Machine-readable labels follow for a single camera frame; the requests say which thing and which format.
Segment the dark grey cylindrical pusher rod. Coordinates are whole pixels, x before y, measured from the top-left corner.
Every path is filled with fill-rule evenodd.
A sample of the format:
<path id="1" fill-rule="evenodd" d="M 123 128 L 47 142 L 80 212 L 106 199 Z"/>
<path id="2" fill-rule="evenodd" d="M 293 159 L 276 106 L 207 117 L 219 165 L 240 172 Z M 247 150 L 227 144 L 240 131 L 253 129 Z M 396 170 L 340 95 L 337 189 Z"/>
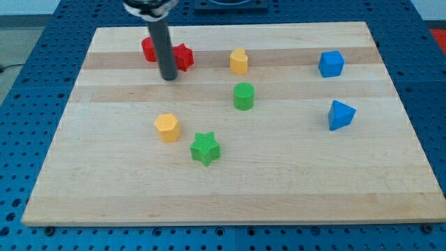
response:
<path id="1" fill-rule="evenodd" d="M 178 76 L 178 69 L 167 19 L 165 17 L 146 17 L 145 20 L 152 39 L 161 77 L 163 80 L 173 81 Z"/>

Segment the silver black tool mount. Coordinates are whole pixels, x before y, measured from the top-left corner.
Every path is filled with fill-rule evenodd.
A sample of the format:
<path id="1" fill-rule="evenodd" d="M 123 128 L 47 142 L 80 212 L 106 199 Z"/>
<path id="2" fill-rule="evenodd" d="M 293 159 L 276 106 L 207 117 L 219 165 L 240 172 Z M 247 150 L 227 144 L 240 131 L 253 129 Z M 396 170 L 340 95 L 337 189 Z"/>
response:
<path id="1" fill-rule="evenodd" d="M 124 9 L 147 22 L 164 19 L 175 8 L 179 0 L 123 0 Z"/>

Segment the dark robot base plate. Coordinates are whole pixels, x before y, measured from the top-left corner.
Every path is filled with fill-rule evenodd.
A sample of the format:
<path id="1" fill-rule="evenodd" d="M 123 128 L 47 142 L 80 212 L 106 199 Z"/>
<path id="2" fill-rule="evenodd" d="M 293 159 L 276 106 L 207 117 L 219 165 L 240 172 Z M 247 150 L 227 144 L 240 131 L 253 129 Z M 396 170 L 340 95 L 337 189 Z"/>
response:
<path id="1" fill-rule="evenodd" d="M 264 11 L 268 9 L 269 0 L 193 0 L 196 13 L 216 13 L 220 11 Z"/>

